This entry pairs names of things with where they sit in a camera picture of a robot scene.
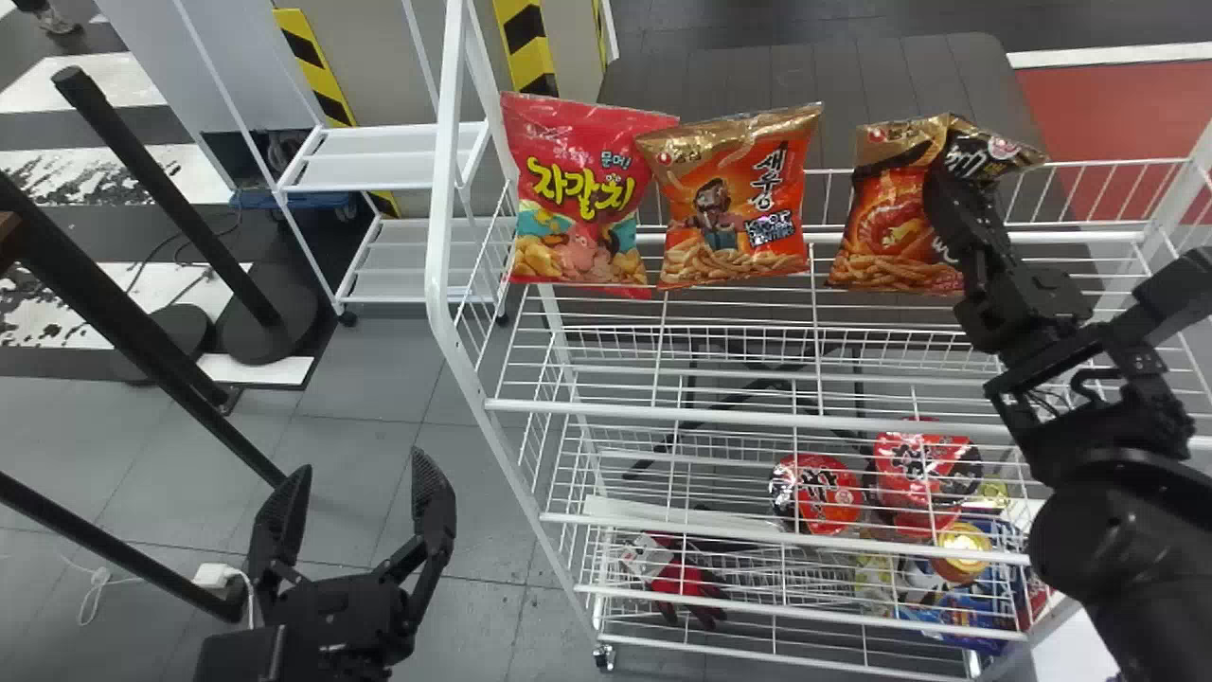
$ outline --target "white floor marking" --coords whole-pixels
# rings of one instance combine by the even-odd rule
[[[292,356],[268,366],[253,367],[240,365],[231,356],[207,354],[198,360],[198,367],[215,382],[299,386],[314,362],[315,359],[309,356]]]
[[[1180,62],[1212,59],[1212,41],[1126,45],[1122,47],[1081,47],[1076,50],[1033,50],[1030,52],[1010,52],[1006,57],[1010,59],[1010,65],[1016,69]]]
[[[165,104],[164,96],[130,52],[101,52],[45,57],[0,91],[0,114],[70,109],[55,90],[51,76],[64,67],[78,65],[95,81],[114,107]]]
[[[196,144],[148,144],[148,151],[190,204],[225,204],[231,195]],[[0,151],[0,170],[45,206],[152,202],[107,147]]]
[[[97,263],[119,286],[126,288],[138,271],[138,263]],[[244,269],[252,263],[241,263]],[[193,303],[216,320],[228,300],[231,290],[218,276],[201,279],[207,270],[200,265],[177,263],[148,263],[131,290],[131,298],[147,311],[159,309],[182,290],[189,291],[179,303]],[[52,290],[29,291],[33,276],[24,268],[16,267],[0,277],[0,305],[5,313],[0,321],[0,345],[42,349],[95,349],[114,346],[91,323],[69,308]],[[15,290],[23,288],[23,293]]]

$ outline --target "yellow and black striped post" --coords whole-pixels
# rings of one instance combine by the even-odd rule
[[[539,0],[492,0],[505,45],[514,88],[530,94],[559,97],[551,46],[543,29]]]
[[[594,25],[598,28],[598,56],[602,61],[602,69],[610,63],[610,47],[606,45],[606,31],[602,30],[602,0],[593,0]]]
[[[274,19],[278,22],[278,28],[282,29],[286,45],[295,53],[295,61],[298,62],[303,78],[311,86],[311,93],[320,103],[320,110],[328,120],[328,126],[356,127],[358,121],[354,120],[354,111],[349,108],[349,102],[345,101],[345,93],[341,91],[341,85],[337,84],[337,76],[332,75],[328,61],[324,58],[324,51],[320,50],[320,42],[315,39],[311,24],[303,16],[303,10],[278,8],[274,10]],[[400,207],[390,191],[371,191],[370,196],[381,213],[388,217],[400,217]]]

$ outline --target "white shelving unit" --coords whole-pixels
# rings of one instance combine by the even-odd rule
[[[452,216],[465,133],[456,118],[462,73],[453,57],[475,39],[469,11],[463,1],[447,6],[425,256],[429,321],[587,642],[894,680],[994,680],[1077,611],[1059,595],[1030,609],[1007,588],[988,597],[1014,615],[1004,627],[907,620],[893,596],[856,590],[856,566],[891,562],[893,594],[909,580],[902,560],[979,560],[996,568],[996,580],[1013,581],[1029,569],[1023,545],[976,551],[913,543],[890,533],[867,495],[858,523],[835,537],[789,531],[771,509],[767,481],[779,459],[829,454],[862,472],[876,435],[903,431],[903,418],[932,418],[928,431],[967,436],[979,447],[983,482],[993,485],[984,494],[1004,497],[996,506],[966,508],[967,518],[1004,525],[1025,541],[1048,494],[984,400],[982,384],[1001,368],[968,345],[951,300],[824,286],[845,219],[845,208],[830,212],[829,197],[848,190],[850,168],[805,171],[807,195],[825,206],[810,206],[805,218],[808,271],[654,290],[651,300],[510,285],[516,179],[507,180],[463,298],[448,304],[450,281],[463,269]],[[1096,319],[1105,319],[1180,250],[1212,241],[1210,167],[1212,126],[1189,157],[1050,164],[1010,188],[1011,237],[1029,260],[1065,267]],[[1060,199],[1046,201],[1048,191]],[[641,245],[661,242],[661,222],[641,214]],[[653,273],[659,247],[647,252]],[[494,323],[503,313],[504,327]],[[1212,391],[1187,337],[1166,340],[1160,353],[1196,422],[1193,449],[1212,449]],[[1057,407],[1077,401],[1067,378],[1047,389]],[[520,446],[505,436],[502,413],[527,415]],[[936,526],[948,523],[934,504],[926,514]],[[725,609],[725,624],[708,632],[685,612],[678,626],[661,618],[653,594],[619,562],[641,532],[699,540],[698,558],[727,600],[659,597]],[[989,660],[924,632],[1008,646]]]
[[[428,220],[425,218],[385,217],[366,193],[378,190],[427,191],[433,189],[433,170],[441,149],[440,126],[438,124],[415,124],[328,127],[296,85],[299,105],[310,113],[314,126],[282,173],[275,177],[262,157],[244,116],[235,107],[223,82],[222,75],[215,68],[207,46],[194,29],[189,12],[181,0],[173,0],[173,4],[224,103],[235,119],[267,187],[270,188],[336,313],[341,315],[345,311],[345,305],[350,303],[423,302],[425,296],[422,253]],[[417,25],[412,0],[401,0],[401,4],[405,23],[416,47],[417,59],[421,63],[425,86],[436,113],[438,91],[429,68],[424,41]],[[490,113],[485,120],[459,122],[453,139],[458,166],[454,173],[456,188],[461,196],[463,214],[467,217],[452,224],[454,240],[452,281],[448,286],[451,300],[461,300],[465,297],[469,290],[469,265],[475,260],[479,246],[484,241],[485,225],[482,218],[476,217],[471,210],[468,188],[480,167],[480,161],[484,159],[485,149],[490,142],[497,144],[497,157],[502,160],[505,177],[509,177],[508,173],[511,171],[511,168],[505,168],[509,156],[504,147],[504,134],[496,102],[498,93],[492,80],[492,68],[484,38],[480,35],[478,23],[473,24],[471,30],[474,39],[464,42],[465,53],[461,52],[452,58],[459,64],[467,64],[481,102],[485,102],[484,108]],[[291,84],[296,84],[297,81],[291,74],[292,69],[297,69],[297,67],[293,63],[280,63],[279,65],[282,69],[282,76]],[[366,236],[361,240],[344,276],[335,290],[327,285],[290,207],[291,195],[321,191],[360,193],[371,211],[375,212]],[[421,250],[410,251],[415,247]]]

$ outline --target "white cord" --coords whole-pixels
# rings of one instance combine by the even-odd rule
[[[121,585],[124,583],[143,583],[142,578],[124,578],[121,580],[110,581],[110,578],[113,578],[114,574],[113,572],[109,571],[109,568],[104,566],[96,569],[91,569],[91,568],[85,568],[78,563],[74,563],[72,560],[69,560],[63,555],[59,555],[59,558],[63,560],[72,568],[87,573],[88,584],[92,585],[91,588],[88,588],[88,591],[84,594],[84,601],[80,602],[80,611],[76,612],[76,625],[79,625],[80,627],[88,625],[90,623],[92,623],[92,619],[97,618],[97,609],[101,608],[101,592],[102,590],[105,589],[107,585]],[[88,608],[90,600],[92,603],[91,609]]]
[[[247,573],[240,571],[239,568],[228,567],[228,573],[230,573],[231,575],[239,575],[240,578],[244,578],[244,584],[246,588],[248,588],[248,630],[256,630],[257,621],[253,607],[256,606],[257,602],[255,600],[255,594],[252,591],[252,579],[248,578]]]

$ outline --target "gray tile floor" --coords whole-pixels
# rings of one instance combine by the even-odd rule
[[[231,419],[284,470],[315,468],[301,556],[313,578],[365,569],[411,535],[413,443],[451,478],[454,558],[402,678],[595,680],[572,607],[462,401],[424,320],[364,319],[337,331],[305,392],[247,392]],[[242,560],[269,492],[158,389],[0,378],[0,471],[189,575]],[[80,627],[88,575],[64,558],[102,564],[0,508],[0,680],[188,681],[202,640],[229,627],[137,583],[107,588]],[[698,681],[707,669],[702,655],[631,647],[617,677]]]

